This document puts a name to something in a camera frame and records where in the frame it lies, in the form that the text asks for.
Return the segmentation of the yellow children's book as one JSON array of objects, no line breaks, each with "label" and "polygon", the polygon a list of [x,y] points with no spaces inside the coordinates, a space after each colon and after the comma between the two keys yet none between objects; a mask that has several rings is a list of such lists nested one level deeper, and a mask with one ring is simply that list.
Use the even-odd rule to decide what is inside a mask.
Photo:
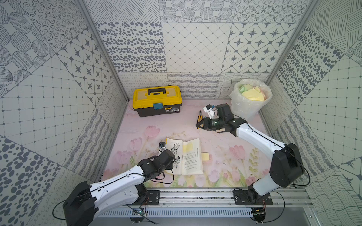
[{"label": "yellow children's book", "polygon": [[183,153],[183,141],[177,139],[166,138],[166,149],[170,150],[175,155],[173,169],[168,170],[174,175],[202,175],[204,174],[203,163],[201,157],[200,139],[194,139],[188,142],[193,142],[193,152]]}]

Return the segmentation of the yellow sticky note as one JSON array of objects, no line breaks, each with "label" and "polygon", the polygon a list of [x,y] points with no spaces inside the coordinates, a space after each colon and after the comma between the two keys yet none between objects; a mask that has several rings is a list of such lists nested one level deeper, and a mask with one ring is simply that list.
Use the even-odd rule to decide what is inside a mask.
[{"label": "yellow sticky note", "polygon": [[202,161],[210,161],[209,153],[201,153]]},{"label": "yellow sticky note", "polygon": [[193,142],[184,142],[183,143],[183,153],[193,152]]}]

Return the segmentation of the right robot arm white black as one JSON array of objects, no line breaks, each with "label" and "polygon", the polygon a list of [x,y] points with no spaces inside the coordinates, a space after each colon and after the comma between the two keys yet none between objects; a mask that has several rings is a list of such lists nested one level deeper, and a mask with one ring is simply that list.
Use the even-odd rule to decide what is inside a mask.
[{"label": "right robot arm white black", "polygon": [[296,145],[284,144],[258,131],[246,119],[233,114],[228,104],[207,105],[203,111],[207,117],[196,123],[197,128],[231,133],[252,144],[271,160],[266,176],[248,186],[249,197],[260,198],[280,187],[288,187],[306,172]]}]

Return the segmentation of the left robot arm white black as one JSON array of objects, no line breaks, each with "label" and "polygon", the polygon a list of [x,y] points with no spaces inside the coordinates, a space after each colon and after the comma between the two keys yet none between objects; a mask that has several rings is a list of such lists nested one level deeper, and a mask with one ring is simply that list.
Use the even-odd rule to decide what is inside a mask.
[{"label": "left robot arm white black", "polygon": [[160,181],[159,176],[170,169],[175,155],[170,150],[141,160],[131,169],[106,181],[79,183],[62,207],[68,226],[88,226],[95,218],[116,207],[141,205],[147,199],[144,183]]}]

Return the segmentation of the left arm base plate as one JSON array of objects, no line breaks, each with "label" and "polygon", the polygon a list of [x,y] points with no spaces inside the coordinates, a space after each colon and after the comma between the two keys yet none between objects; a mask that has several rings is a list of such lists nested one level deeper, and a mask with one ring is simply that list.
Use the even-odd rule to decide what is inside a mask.
[{"label": "left arm base plate", "polygon": [[127,201],[124,205],[151,205],[158,206],[160,201],[160,190],[147,190],[136,192],[136,197]]}]

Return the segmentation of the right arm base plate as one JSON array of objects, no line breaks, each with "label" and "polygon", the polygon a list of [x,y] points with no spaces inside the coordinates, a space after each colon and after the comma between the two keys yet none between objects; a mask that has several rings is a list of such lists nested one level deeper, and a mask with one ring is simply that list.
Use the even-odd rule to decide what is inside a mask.
[{"label": "right arm base plate", "polygon": [[269,193],[260,196],[257,193],[237,188],[233,190],[232,194],[236,205],[273,205],[273,201]]}]

